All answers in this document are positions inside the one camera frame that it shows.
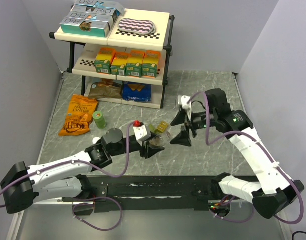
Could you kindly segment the clear glass pill bottle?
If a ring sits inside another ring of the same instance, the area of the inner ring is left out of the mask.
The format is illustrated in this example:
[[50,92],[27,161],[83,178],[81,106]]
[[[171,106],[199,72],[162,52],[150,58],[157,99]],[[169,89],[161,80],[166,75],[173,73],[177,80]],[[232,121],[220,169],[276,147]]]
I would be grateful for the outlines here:
[[165,147],[170,141],[173,139],[170,132],[165,131],[164,133],[160,133],[151,140],[149,140],[150,145],[155,147]]

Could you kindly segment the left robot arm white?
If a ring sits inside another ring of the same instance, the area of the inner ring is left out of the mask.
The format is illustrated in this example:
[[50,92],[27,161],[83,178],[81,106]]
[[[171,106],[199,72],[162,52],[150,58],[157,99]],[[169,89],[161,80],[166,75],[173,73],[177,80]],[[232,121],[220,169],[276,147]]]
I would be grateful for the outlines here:
[[34,203],[55,198],[86,201],[93,194],[86,175],[102,171],[112,163],[112,157],[139,152],[148,159],[164,147],[149,143],[157,135],[141,127],[134,127],[134,135],[123,135],[112,128],[84,151],[67,158],[39,165],[14,164],[0,182],[3,207],[8,214],[21,212]]

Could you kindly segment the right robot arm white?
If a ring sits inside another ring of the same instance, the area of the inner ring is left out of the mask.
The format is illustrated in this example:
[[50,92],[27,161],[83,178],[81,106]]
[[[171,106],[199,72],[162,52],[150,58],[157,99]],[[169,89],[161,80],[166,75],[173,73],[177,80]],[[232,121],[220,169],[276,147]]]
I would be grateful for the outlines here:
[[171,122],[181,126],[180,133],[170,142],[172,145],[191,146],[191,138],[198,130],[205,130],[205,143],[209,146],[222,138],[229,140],[242,154],[255,174],[257,181],[248,182],[222,173],[211,181],[211,193],[216,199],[239,198],[252,204],[265,219],[277,217],[278,213],[299,201],[299,216],[294,221],[282,219],[285,224],[295,225],[303,219],[304,203],[301,193],[304,185],[293,180],[280,167],[262,143],[252,121],[242,110],[232,110],[226,93],[219,89],[202,92],[203,112],[192,111],[193,96],[177,97],[178,113]]

